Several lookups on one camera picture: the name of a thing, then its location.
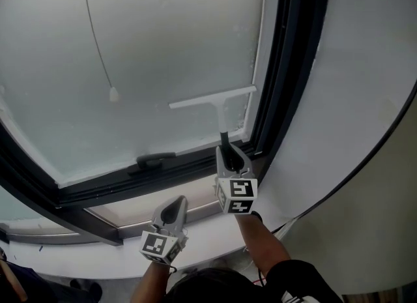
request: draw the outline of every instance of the marker cube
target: marker cube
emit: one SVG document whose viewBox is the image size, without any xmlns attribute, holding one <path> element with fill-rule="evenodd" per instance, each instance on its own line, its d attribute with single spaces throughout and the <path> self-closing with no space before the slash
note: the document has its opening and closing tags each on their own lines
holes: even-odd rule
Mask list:
<svg viewBox="0 0 417 303">
<path fill-rule="evenodd" d="M 258 196 L 257 179 L 220 178 L 216 196 L 225 214 L 250 214 Z"/>
<path fill-rule="evenodd" d="M 170 265 L 181 251 L 177 237 L 144 231 L 141 241 L 140 252 L 146 259 L 157 263 Z"/>
</svg>

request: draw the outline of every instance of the black window frame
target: black window frame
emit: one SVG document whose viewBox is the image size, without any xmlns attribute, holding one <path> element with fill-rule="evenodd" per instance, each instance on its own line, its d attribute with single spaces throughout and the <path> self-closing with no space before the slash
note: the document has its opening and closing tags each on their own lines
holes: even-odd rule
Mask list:
<svg viewBox="0 0 417 303">
<path fill-rule="evenodd" d="M 234 142 L 257 162 L 262 182 L 296 112 L 313 65 L 328 0 L 279 0 L 274 38 L 255 125 L 248 142 Z M 160 160 L 152 169 L 120 169 L 59 188 L 0 123 L 0 185 L 41 215 L 82 235 L 122 244 L 117 228 L 87 212 L 215 174 L 215 147 Z"/>
</svg>

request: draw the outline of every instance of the glass panel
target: glass panel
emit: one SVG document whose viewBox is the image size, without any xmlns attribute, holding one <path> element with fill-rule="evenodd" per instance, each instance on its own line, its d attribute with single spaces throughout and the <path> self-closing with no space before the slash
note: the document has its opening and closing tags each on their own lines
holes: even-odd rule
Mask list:
<svg viewBox="0 0 417 303">
<path fill-rule="evenodd" d="M 71 233 L 21 203 L 0 186 L 0 227 L 7 233 Z"/>
<path fill-rule="evenodd" d="M 157 206 L 171 197 L 185 195 L 188 209 L 216 201 L 213 189 L 214 178 L 215 175 L 211 175 L 159 192 L 92 207 L 90 210 L 117 227 L 144 222 L 152 218 Z"/>
<path fill-rule="evenodd" d="M 214 108 L 167 104 L 252 82 L 263 0 L 88 1 L 106 70 L 86 0 L 0 0 L 0 116 L 26 152 L 65 186 L 216 139 Z M 238 138 L 247 104 L 227 103 Z"/>
</svg>

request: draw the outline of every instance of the pants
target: pants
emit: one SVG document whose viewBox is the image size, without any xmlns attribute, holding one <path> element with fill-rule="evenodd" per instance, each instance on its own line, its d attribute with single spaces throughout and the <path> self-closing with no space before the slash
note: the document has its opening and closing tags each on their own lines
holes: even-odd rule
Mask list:
<svg viewBox="0 0 417 303">
<path fill-rule="evenodd" d="M 51 281 L 46 282 L 51 287 L 58 303 L 97 303 L 88 291 L 67 287 Z"/>
</svg>

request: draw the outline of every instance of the white squeegee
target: white squeegee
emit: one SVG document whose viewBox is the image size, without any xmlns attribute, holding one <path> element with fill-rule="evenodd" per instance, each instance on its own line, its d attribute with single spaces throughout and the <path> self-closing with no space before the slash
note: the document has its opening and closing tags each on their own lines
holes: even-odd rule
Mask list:
<svg viewBox="0 0 417 303">
<path fill-rule="evenodd" d="M 184 108 L 186 106 L 194 106 L 200 104 L 212 104 L 217 109 L 217 117 L 219 120 L 220 133 L 227 132 L 226 120 L 224 116 L 224 103 L 226 99 L 241 96 L 243 94 L 256 91 L 256 86 L 249 85 L 247 87 L 240 87 L 238 89 L 226 90 L 218 93 L 210 93 L 205 96 L 194 97 L 190 99 L 181 100 L 180 102 L 173 102 L 169 104 L 169 108 Z"/>
</svg>

